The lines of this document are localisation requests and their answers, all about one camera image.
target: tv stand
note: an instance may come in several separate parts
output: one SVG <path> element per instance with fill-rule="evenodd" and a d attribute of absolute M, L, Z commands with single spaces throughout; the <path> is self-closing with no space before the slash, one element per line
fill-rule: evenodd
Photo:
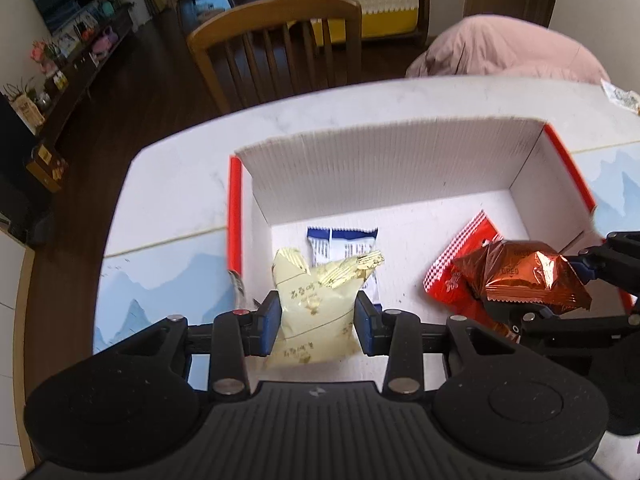
<path fill-rule="evenodd" d="M 52 97 L 51 106 L 43 114 L 45 123 L 37 131 L 38 138 L 47 147 L 55 148 L 56 142 L 74 109 L 84 95 L 89 93 L 89 87 L 114 51 L 120 46 L 122 40 L 133 30 L 133 21 L 129 15 L 129 9 L 132 6 L 133 4 L 123 4 L 113 16 L 101 22 L 91 39 L 79 44 L 67 57 L 66 64 L 59 67 L 68 79 L 68 85 Z M 114 32 L 118 35 L 118 41 L 111 47 L 107 56 L 95 66 L 89 54 L 94 41 L 108 27 L 113 27 Z"/>

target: pink blanket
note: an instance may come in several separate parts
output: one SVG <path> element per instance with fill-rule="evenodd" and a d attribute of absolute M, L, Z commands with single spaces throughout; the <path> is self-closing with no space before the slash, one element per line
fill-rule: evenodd
<path fill-rule="evenodd" d="M 577 41 L 505 16 L 469 16 L 447 29 L 409 66 L 406 77 L 511 75 L 600 84 L 609 75 Z"/>

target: blue and white snack package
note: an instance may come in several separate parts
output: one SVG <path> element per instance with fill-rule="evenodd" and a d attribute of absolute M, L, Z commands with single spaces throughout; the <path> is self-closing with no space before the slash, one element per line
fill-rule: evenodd
<path fill-rule="evenodd" d="M 358 254 L 370 253 L 376 248 L 377 236 L 377 229 L 360 231 L 309 227 L 306 230 L 306 238 L 311 244 L 313 253 L 311 265 L 316 267 L 327 262 L 336 262 Z M 375 270 L 360 290 L 364 291 L 376 309 L 382 310 Z"/>

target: metal screw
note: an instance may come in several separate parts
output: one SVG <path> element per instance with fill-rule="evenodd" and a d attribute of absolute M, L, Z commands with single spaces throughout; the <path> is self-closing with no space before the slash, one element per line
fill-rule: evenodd
<path fill-rule="evenodd" d="M 244 390 L 244 383 L 238 379 L 218 379 L 213 383 L 213 391 L 220 395 L 235 395 Z"/>
<path fill-rule="evenodd" d="M 396 377 L 389 381 L 389 389 L 396 394 L 414 394 L 420 389 L 420 383 L 411 377 Z"/>

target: pink flower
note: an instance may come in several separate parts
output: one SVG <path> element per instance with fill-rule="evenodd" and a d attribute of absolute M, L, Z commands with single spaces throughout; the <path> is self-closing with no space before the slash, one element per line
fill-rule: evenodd
<path fill-rule="evenodd" d="M 40 46 L 34 46 L 33 49 L 31 49 L 31 59 L 33 59 L 35 62 L 40 63 L 43 58 L 44 49 Z"/>

